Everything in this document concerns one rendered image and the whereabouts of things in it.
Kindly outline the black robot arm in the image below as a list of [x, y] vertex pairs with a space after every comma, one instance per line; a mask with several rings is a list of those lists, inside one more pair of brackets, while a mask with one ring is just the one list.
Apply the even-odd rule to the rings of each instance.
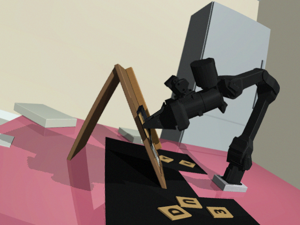
[[[242, 185], [240, 182], [245, 170], [252, 166], [253, 140], [262, 123], [265, 113], [277, 97], [280, 86], [265, 69], [255, 68], [239, 75], [218, 75], [214, 58], [195, 60], [191, 64], [195, 83], [201, 87], [201, 95], [205, 112], [218, 108], [225, 113], [228, 104], [225, 98], [236, 99], [243, 90], [254, 84], [257, 86], [257, 102], [242, 135], [234, 137], [227, 153], [228, 167], [221, 177], [228, 184]], [[180, 103], [188, 101], [195, 91], [188, 89], [186, 79], [178, 79], [172, 75], [164, 83], [178, 98]]]

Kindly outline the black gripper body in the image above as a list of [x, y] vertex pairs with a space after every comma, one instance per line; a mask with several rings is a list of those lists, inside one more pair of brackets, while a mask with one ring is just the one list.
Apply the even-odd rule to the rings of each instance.
[[192, 94], [192, 97], [184, 103], [180, 103], [178, 98], [169, 98], [165, 100], [165, 103], [168, 105], [174, 125], [178, 126], [179, 131], [188, 128], [189, 119], [203, 116], [203, 113], [205, 113], [204, 102], [198, 92]]

